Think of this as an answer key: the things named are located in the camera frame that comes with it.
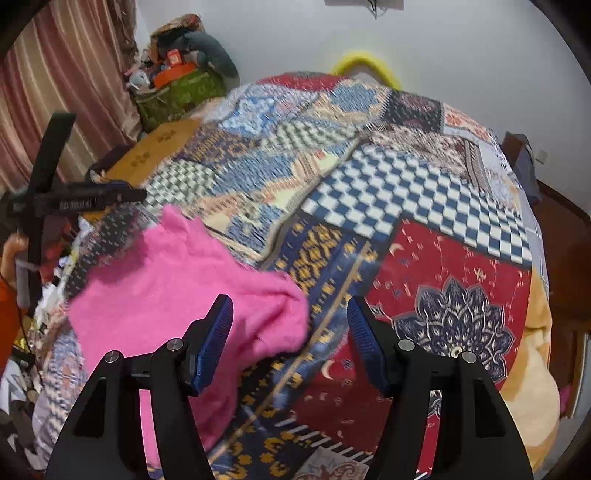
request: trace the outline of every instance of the white wall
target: white wall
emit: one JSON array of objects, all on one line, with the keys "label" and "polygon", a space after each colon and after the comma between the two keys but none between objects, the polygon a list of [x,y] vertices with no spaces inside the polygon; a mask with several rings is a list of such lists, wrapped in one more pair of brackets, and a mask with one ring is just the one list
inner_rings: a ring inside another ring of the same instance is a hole
[{"label": "white wall", "polygon": [[528,0],[405,0],[374,20],[323,0],[138,0],[148,31],[184,14],[233,58],[243,82],[289,70],[329,71],[347,50],[388,62],[405,90],[467,112],[501,137],[528,135],[549,153],[537,176],[591,212],[591,85]]},{"label": "white wall", "polygon": [[135,9],[135,23],[135,42],[138,44],[138,50],[141,53],[150,43],[150,32],[155,29],[148,30],[142,11],[139,8]]}]

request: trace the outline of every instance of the pink striped curtain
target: pink striped curtain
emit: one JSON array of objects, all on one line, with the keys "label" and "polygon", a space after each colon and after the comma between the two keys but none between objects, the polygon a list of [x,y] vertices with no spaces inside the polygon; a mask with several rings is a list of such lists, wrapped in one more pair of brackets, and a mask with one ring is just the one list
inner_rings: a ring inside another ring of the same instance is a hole
[{"label": "pink striped curtain", "polygon": [[[132,12],[121,8],[126,4],[130,0],[53,0],[6,54],[0,67],[0,188],[27,183],[55,111],[77,114],[58,167],[62,180],[81,180],[114,146],[135,141],[139,115],[121,75],[129,67],[130,35],[117,30],[131,24],[133,35],[135,2]],[[127,39],[123,51],[121,38]]]}]

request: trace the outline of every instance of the orange cloth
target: orange cloth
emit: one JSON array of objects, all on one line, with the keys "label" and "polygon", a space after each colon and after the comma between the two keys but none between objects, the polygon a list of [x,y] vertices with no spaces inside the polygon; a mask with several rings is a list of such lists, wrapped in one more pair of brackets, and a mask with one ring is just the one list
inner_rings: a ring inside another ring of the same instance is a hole
[{"label": "orange cloth", "polygon": [[20,327],[17,293],[0,279],[0,374],[4,372]]}]

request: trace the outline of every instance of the wall socket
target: wall socket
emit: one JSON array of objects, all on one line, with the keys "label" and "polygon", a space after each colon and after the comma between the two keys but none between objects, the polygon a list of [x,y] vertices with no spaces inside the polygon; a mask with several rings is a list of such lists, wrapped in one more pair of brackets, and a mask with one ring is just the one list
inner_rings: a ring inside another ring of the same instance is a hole
[{"label": "wall socket", "polygon": [[548,160],[548,152],[546,150],[542,150],[541,148],[538,150],[537,155],[535,156],[535,159],[540,162],[542,165],[546,163],[546,160]]}]

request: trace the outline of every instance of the patchwork quilt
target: patchwork quilt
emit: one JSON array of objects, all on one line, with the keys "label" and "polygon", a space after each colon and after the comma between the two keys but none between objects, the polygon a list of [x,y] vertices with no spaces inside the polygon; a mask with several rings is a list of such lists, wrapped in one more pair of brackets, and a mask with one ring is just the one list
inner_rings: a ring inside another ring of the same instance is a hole
[{"label": "patchwork quilt", "polygon": [[[65,301],[135,229],[158,222],[166,203],[199,215],[237,260],[287,272],[309,299],[310,337],[299,354],[242,373],[235,418],[209,451],[219,480],[363,477],[390,400],[369,383],[349,337],[354,295],[429,352],[477,354],[532,466],[543,460],[559,402],[547,371],[542,246],[485,127],[413,93],[289,73],[241,86],[208,109],[145,186],[142,206],[97,223]],[[55,366],[66,345],[84,354],[75,332],[54,347],[52,391],[66,388]],[[72,381],[77,388],[82,375]],[[54,405],[57,432],[73,404],[62,400]],[[440,403],[431,392],[418,478],[430,473]]]}]

